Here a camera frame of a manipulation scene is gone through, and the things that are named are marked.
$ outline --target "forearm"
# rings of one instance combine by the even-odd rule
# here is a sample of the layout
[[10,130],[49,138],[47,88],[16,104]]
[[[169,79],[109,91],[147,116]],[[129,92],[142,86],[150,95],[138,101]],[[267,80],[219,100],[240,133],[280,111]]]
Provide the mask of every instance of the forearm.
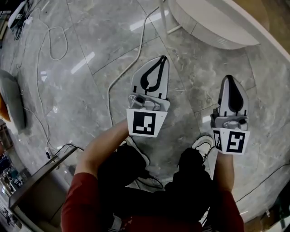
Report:
[[75,174],[88,172],[97,176],[99,166],[119,147],[128,135],[127,120],[100,134],[86,147],[77,164]]
[[219,190],[232,191],[234,186],[235,172],[233,155],[217,154],[213,180]]

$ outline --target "shoe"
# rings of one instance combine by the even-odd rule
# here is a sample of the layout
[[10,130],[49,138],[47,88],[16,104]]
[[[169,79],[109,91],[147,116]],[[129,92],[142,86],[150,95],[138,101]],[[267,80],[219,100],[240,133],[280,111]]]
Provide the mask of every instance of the shoe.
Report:
[[150,160],[149,160],[149,158],[139,150],[139,148],[137,147],[136,143],[134,142],[134,140],[133,140],[130,136],[128,136],[128,137],[126,138],[126,140],[124,140],[124,141],[121,143],[120,146],[122,146],[122,145],[125,144],[125,143],[127,143],[129,146],[134,147],[134,148],[135,148],[135,149],[140,153],[140,155],[143,157],[143,159],[144,159],[145,162],[146,162],[146,167],[148,167],[149,164],[150,164]]
[[213,139],[208,135],[203,135],[194,142],[191,148],[198,150],[205,160],[210,150],[213,148]]

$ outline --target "metal stand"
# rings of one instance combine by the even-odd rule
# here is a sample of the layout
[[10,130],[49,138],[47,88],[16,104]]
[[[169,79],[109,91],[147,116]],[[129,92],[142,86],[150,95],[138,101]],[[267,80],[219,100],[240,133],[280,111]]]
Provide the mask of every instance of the metal stand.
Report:
[[181,25],[178,25],[177,27],[174,27],[173,29],[168,31],[167,26],[166,26],[166,18],[165,18],[165,10],[164,10],[163,0],[159,0],[159,10],[160,10],[162,24],[163,24],[163,28],[164,28],[166,36],[168,36],[170,33],[173,33],[174,31],[178,30],[179,28],[182,28]]

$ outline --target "leg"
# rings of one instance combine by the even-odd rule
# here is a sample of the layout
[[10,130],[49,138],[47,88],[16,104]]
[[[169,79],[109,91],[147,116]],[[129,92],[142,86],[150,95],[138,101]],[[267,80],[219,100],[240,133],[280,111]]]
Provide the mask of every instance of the leg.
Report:
[[152,193],[125,186],[136,180],[145,170],[142,155],[127,144],[121,145],[99,168],[100,199],[105,218],[112,219],[144,212],[140,202],[149,202]]
[[187,148],[180,157],[179,172],[174,174],[173,182],[165,186],[165,192],[154,193],[164,199],[161,207],[168,216],[199,221],[211,204],[213,182],[204,170],[202,147]]

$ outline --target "floor tile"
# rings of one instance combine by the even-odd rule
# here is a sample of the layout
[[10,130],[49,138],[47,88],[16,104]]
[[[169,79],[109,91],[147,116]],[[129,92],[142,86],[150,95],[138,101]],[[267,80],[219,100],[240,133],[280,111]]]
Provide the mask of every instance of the floor tile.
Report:
[[[134,60],[137,53],[137,49],[134,49],[94,74],[104,99],[110,83]],[[125,119],[126,108],[129,105],[128,96],[131,93],[131,77],[142,64],[160,55],[166,55],[170,63],[169,112],[157,138],[134,136],[134,140],[150,157],[150,171],[162,180],[173,175],[181,153],[192,145],[200,132],[184,87],[160,38],[144,44],[138,62],[112,88],[110,101],[114,121]]]
[[[54,61],[50,58],[48,37],[44,41],[39,56],[37,80],[45,114],[50,112],[63,96],[72,91],[72,86],[77,82],[81,85],[81,80],[85,78],[92,79],[92,75],[82,54],[74,28],[70,27],[65,34],[68,40],[68,52],[60,61]],[[54,35],[51,37],[51,41],[53,47],[52,56],[54,58],[61,57],[66,48],[62,32],[55,31]],[[31,43],[38,44],[38,46],[32,47]],[[41,115],[42,118],[43,114],[36,88],[35,65],[40,44],[41,42],[39,39],[32,39],[27,42],[27,52],[25,52],[20,73],[17,70],[15,70],[15,73],[17,73],[16,76],[18,76],[19,79],[24,78],[24,81],[20,80],[19,82],[20,88],[24,91],[24,95],[28,94],[26,93],[27,91],[30,92],[34,102],[34,107],[31,105],[30,107],[36,108],[37,114]]]
[[34,174],[48,158],[45,154],[46,138],[34,115],[25,112],[26,128],[18,135],[10,134],[14,148],[30,174]]
[[71,142],[85,148],[110,127],[107,107],[92,78],[80,77],[70,89],[47,114],[51,143],[58,147]]
[[[92,73],[140,44],[146,14],[137,0],[69,0],[68,6]],[[157,36],[146,24],[144,42]]]
[[262,46],[246,49],[261,105],[262,134],[271,136],[290,120],[289,68]]
[[163,40],[186,89],[194,112],[218,101],[222,79],[233,75],[245,89],[255,86],[244,49],[223,50],[179,29]]

